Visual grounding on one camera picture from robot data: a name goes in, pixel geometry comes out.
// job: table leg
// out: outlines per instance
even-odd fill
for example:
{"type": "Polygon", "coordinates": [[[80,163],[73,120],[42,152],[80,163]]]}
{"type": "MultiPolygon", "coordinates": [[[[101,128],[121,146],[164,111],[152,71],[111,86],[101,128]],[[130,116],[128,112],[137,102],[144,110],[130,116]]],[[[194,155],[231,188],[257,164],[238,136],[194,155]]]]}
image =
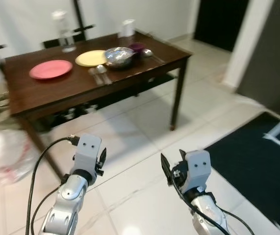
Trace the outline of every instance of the table leg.
{"type": "MultiPolygon", "coordinates": [[[[32,141],[35,143],[37,148],[42,152],[46,148],[46,146],[43,144],[42,140],[40,137],[37,135],[37,132],[35,131],[34,127],[32,126],[32,123],[24,118],[24,117],[19,117],[18,118],[20,125],[22,128],[28,133],[28,136],[32,139],[32,141]]],[[[49,153],[46,153],[45,159],[51,166],[52,170],[55,172],[55,174],[62,179],[63,174],[61,173],[60,168],[57,166],[56,162],[54,159],[51,157],[49,153]]]]}
{"type": "Polygon", "coordinates": [[[186,71],[186,68],[187,68],[187,62],[188,62],[188,59],[185,59],[182,63],[182,66],[181,66],[180,70],[179,70],[179,76],[178,76],[178,80],[177,80],[176,97],[175,97],[175,102],[174,102],[172,117],[171,117],[171,122],[170,122],[170,130],[171,131],[174,131],[176,129],[178,109],[179,109],[179,103],[180,103],[180,98],[181,98],[181,92],[182,92],[182,86],[183,86],[185,71],[186,71]]]}

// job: dark door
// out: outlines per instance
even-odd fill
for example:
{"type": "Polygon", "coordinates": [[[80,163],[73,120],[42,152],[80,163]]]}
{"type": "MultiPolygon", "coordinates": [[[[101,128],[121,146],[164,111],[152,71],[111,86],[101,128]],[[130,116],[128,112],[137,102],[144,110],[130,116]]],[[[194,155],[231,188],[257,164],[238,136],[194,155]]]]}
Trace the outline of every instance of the dark door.
{"type": "Polygon", "coordinates": [[[280,0],[275,0],[238,93],[280,114],[280,0]]]}
{"type": "Polygon", "coordinates": [[[249,0],[201,0],[194,38],[232,51],[249,0]]]}

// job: white plastic bag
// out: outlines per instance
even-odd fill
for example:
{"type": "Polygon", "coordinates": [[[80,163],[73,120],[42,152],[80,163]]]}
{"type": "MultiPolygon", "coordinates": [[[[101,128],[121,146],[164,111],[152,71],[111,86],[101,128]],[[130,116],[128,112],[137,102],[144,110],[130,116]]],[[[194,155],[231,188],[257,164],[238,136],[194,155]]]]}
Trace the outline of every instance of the white plastic bag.
{"type": "Polygon", "coordinates": [[[22,130],[0,130],[0,183],[11,184],[33,170],[37,148],[22,130]]]}

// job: cutlery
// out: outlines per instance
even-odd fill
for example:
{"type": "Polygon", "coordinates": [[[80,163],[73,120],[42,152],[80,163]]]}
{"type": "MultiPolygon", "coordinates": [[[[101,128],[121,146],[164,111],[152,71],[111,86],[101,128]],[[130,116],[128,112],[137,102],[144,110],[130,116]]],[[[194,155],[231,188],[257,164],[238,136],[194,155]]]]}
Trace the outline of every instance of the cutlery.
{"type": "Polygon", "coordinates": [[[153,57],[156,61],[160,62],[161,64],[165,64],[166,62],[162,59],[160,59],[159,57],[157,57],[156,55],[154,55],[154,53],[150,50],[150,49],[144,49],[142,51],[144,57],[153,57]]]}
{"type": "Polygon", "coordinates": [[[96,71],[95,68],[89,69],[89,73],[90,73],[90,75],[92,75],[94,77],[95,82],[96,82],[97,85],[99,85],[99,86],[104,85],[104,82],[101,80],[101,78],[97,74],[97,71],[96,71]]]}
{"type": "Polygon", "coordinates": [[[107,76],[107,69],[105,68],[104,65],[98,65],[96,67],[96,70],[103,75],[103,79],[104,79],[104,82],[107,84],[107,85],[110,85],[112,84],[112,81],[109,79],[109,77],[107,76]]]}

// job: metal bowl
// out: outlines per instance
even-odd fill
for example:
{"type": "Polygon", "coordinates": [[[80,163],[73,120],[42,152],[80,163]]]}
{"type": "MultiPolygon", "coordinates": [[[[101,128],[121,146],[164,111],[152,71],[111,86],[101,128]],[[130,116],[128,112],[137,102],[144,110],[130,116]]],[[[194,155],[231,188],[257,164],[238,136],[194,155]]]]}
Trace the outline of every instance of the metal bowl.
{"type": "Polygon", "coordinates": [[[105,51],[106,65],[122,69],[130,65],[134,51],[127,47],[114,47],[105,51]]]}

